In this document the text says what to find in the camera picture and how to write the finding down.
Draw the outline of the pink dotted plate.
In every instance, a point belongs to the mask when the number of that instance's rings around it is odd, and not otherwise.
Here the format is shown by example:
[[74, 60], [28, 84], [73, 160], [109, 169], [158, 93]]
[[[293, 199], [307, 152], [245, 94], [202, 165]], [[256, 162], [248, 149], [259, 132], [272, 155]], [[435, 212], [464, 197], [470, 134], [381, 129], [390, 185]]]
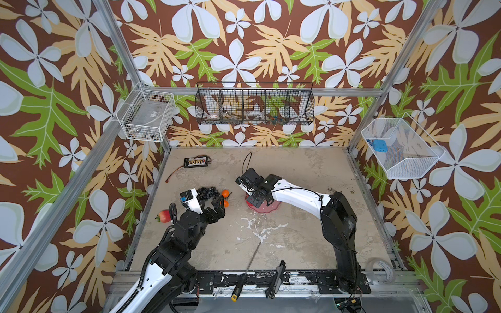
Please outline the pink dotted plate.
[[245, 201], [247, 206], [253, 210], [256, 213], [261, 213], [261, 214], [268, 214], [273, 211], [276, 211], [280, 205], [281, 202], [279, 201], [272, 201], [268, 202], [263, 196], [260, 195], [250, 195], [247, 194], [245, 197]]

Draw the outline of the black grape bunch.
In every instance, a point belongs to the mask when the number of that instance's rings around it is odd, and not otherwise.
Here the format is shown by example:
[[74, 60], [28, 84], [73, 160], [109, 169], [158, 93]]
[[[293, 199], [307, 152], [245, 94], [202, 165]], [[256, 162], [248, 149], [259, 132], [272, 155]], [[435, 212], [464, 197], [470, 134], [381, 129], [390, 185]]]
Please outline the black grape bunch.
[[197, 199], [199, 201], [205, 202], [213, 198], [218, 198], [220, 196], [220, 192], [217, 190], [215, 186], [211, 187], [201, 187], [196, 190]]

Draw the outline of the red mango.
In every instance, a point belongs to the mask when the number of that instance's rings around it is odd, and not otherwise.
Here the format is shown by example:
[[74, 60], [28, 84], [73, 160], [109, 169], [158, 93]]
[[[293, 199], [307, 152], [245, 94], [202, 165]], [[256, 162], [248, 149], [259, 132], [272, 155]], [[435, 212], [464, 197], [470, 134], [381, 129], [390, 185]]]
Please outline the red mango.
[[167, 209], [158, 213], [155, 217], [155, 220], [159, 223], [166, 224], [172, 221], [172, 217], [169, 210]]

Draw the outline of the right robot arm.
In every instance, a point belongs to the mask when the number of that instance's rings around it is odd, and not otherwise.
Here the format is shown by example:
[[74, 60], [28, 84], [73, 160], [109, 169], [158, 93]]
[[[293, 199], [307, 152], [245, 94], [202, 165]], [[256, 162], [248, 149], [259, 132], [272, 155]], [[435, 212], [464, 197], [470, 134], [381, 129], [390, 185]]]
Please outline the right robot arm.
[[344, 194], [321, 194], [273, 174], [262, 177], [252, 168], [239, 176], [236, 184], [249, 195], [248, 201], [254, 207], [278, 201], [319, 219], [322, 235], [335, 253], [339, 288], [351, 293], [359, 288], [363, 278], [355, 247], [357, 216]]

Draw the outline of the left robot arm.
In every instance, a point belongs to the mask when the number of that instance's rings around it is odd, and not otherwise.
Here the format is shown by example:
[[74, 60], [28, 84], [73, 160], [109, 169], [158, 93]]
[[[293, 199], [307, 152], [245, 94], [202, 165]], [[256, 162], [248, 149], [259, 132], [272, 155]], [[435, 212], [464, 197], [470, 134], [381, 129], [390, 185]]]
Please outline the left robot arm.
[[111, 312], [162, 312], [183, 292], [196, 286], [198, 271], [189, 260], [213, 224], [226, 215], [224, 196], [215, 198], [209, 207], [198, 205], [196, 196], [181, 194], [181, 203], [187, 209], [177, 217], [177, 207], [171, 203], [168, 212], [172, 225], [164, 232], [159, 244], [148, 254], [139, 279]]

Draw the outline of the blue object in basket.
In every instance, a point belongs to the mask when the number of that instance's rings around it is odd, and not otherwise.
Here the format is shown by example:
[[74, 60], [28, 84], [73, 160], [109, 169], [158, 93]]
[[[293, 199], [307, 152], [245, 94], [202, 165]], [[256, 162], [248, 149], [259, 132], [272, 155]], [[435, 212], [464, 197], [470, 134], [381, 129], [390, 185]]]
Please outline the blue object in basket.
[[375, 152], [378, 152], [378, 153], [387, 153], [388, 152], [388, 146], [384, 140], [380, 140], [380, 139], [371, 140], [371, 147], [373, 148], [373, 150]]

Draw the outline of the white mesh basket right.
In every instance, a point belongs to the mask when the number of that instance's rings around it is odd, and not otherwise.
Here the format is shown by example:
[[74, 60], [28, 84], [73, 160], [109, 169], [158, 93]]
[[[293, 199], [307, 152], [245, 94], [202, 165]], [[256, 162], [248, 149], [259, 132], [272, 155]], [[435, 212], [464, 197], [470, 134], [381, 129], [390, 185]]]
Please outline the white mesh basket right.
[[[446, 153], [446, 149], [408, 113], [403, 117], [376, 118], [361, 135], [388, 179], [421, 179]], [[375, 139], [387, 143], [387, 153], [373, 150], [371, 140]]]

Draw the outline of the black mounting rail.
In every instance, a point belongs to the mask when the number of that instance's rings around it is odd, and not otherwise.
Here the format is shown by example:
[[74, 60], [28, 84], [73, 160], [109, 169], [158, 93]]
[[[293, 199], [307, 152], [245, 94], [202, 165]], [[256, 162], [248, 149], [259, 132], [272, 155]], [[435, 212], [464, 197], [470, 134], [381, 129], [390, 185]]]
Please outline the black mounting rail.
[[[249, 288], [259, 288], [266, 290], [275, 274], [276, 270], [250, 271], [247, 274], [245, 286]], [[212, 294], [216, 289], [228, 288], [232, 290], [239, 277], [243, 273], [241, 271], [199, 271], [194, 283], [194, 288], [191, 293], [198, 295]], [[312, 288], [321, 294], [347, 294], [358, 293], [361, 295], [369, 295], [371, 287], [366, 276], [362, 273], [356, 280], [355, 287], [349, 287], [344, 290], [345, 283], [337, 277], [337, 272], [334, 269], [327, 270], [303, 270], [284, 272], [284, 279], [277, 293], [282, 292], [286, 287], [304, 286]]]

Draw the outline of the yellow handled screwdriver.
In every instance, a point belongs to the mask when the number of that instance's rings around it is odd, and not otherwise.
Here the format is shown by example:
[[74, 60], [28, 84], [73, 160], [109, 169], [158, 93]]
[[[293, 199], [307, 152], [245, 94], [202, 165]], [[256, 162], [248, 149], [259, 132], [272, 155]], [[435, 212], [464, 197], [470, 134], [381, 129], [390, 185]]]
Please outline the yellow handled screwdriver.
[[261, 242], [259, 242], [259, 244], [258, 244], [257, 248], [256, 248], [256, 249], [255, 249], [255, 251], [253, 252], [252, 258], [251, 258], [251, 260], [249, 261], [249, 263], [248, 263], [248, 266], [247, 266], [246, 270], [245, 270], [245, 271], [243, 272], [243, 274], [239, 277], [239, 279], [238, 279], [238, 281], [237, 281], [237, 283], [236, 283], [236, 285], [235, 285], [235, 287], [234, 287], [234, 289], [233, 289], [233, 292], [232, 292], [232, 295], [231, 295], [231, 300], [232, 300], [233, 302], [236, 302], [236, 301], [239, 299], [240, 295], [241, 295], [241, 292], [242, 292], [242, 290], [243, 290], [243, 286], [244, 286], [244, 284], [245, 284], [245, 281], [247, 280], [247, 274], [248, 274], [248, 272], [249, 272], [249, 270], [250, 270], [250, 268], [251, 268], [251, 265], [252, 265], [252, 263], [253, 263], [254, 259], [256, 258], [256, 255], [257, 255], [257, 253], [258, 253], [258, 250], [259, 250], [259, 248], [260, 248], [261, 244], [262, 244], [262, 243], [261, 243]]

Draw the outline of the black clamp bracket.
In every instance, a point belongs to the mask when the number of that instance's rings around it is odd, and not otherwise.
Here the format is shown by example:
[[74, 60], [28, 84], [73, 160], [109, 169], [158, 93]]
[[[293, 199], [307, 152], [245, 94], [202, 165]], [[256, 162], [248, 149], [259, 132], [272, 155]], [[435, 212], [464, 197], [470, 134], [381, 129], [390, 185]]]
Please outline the black clamp bracket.
[[274, 299], [280, 286], [284, 279], [284, 272], [286, 269], [286, 262], [284, 260], [280, 261], [280, 264], [276, 267], [275, 274], [270, 282], [270, 285], [265, 291], [265, 296], [267, 299]]

